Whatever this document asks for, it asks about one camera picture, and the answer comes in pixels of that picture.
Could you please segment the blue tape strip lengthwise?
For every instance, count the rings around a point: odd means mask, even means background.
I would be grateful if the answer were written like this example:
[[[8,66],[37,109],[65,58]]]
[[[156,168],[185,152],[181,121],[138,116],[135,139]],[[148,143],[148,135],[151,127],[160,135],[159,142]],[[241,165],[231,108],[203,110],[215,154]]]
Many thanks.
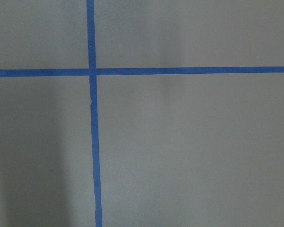
[[[100,153],[99,153],[99,130],[98,130],[98,88],[97,88],[97,65],[96,65],[96,40],[95,40],[95,17],[94,1],[87,1],[87,31],[88,31],[88,54],[89,54],[89,89],[90,89],[90,112],[91,112],[91,143],[93,159],[93,185],[95,197],[95,226],[103,226],[102,200],[101,200],[101,177],[100,177]]]

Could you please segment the blue tape strip crosswise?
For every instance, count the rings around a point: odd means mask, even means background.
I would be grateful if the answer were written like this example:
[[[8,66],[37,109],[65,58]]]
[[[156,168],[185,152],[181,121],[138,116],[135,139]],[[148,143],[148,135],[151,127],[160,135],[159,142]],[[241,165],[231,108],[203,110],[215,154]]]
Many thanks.
[[[284,73],[284,66],[0,70],[0,78],[87,76],[90,72],[98,76]]]

